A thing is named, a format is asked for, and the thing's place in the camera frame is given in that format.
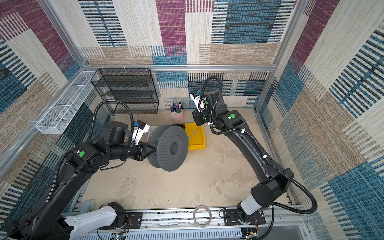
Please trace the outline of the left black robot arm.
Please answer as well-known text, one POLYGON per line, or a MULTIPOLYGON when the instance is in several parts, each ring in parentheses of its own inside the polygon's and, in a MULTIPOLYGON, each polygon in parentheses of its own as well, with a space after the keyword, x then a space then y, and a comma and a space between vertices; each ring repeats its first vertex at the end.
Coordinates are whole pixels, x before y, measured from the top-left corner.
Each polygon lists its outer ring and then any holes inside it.
POLYGON ((130 115, 130 125, 121 122, 108 122, 98 135, 90 135, 86 141, 65 152, 58 160, 51 185, 35 206, 21 219, 9 222, 6 227, 8 238, 16 240, 71 240, 75 238, 78 227, 62 216, 62 212, 78 190, 98 170, 109 170, 112 160, 127 159, 143 161, 150 148, 141 142, 149 125, 135 121, 132 111, 118 100, 104 100, 97 105, 92 121, 96 121, 100 108, 107 103, 122 105, 130 115))

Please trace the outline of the grey filament spool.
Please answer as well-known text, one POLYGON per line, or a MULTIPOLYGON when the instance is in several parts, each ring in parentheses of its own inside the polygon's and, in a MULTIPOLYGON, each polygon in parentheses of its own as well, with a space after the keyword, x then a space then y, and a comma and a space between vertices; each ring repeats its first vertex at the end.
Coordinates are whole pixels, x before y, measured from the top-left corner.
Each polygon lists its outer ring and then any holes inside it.
POLYGON ((167 172, 177 170, 184 163, 189 150, 188 135, 180 125, 153 128, 147 143, 157 148, 157 152, 147 158, 149 163, 167 172))

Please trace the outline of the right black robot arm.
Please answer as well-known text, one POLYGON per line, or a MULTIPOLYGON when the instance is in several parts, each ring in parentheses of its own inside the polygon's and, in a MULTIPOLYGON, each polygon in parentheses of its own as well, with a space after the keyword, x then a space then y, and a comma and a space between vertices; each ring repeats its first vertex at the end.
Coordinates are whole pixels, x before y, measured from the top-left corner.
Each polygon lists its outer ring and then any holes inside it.
POLYGON ((302 215, 313 214, 318 203, 313 194, 294 179, 291 169, 284 169, 261 146, 253 135, 245 118, 237 110, 228 110, 222 95, 222 81, 208 77, 200 90, 190 94, 196 105, 193 118, 197 126, 207 124, 214 135, 223 135, 231 140, 244 155, 254 170, 259 183, 251 188, 250 194, 237 205, 237 215, 241 224, 250 223, 256 212, 270 206, 277 206, 302 215), (290 185, 295 185, 311 201, 309 209, 296 209, 278 203, 290 185))

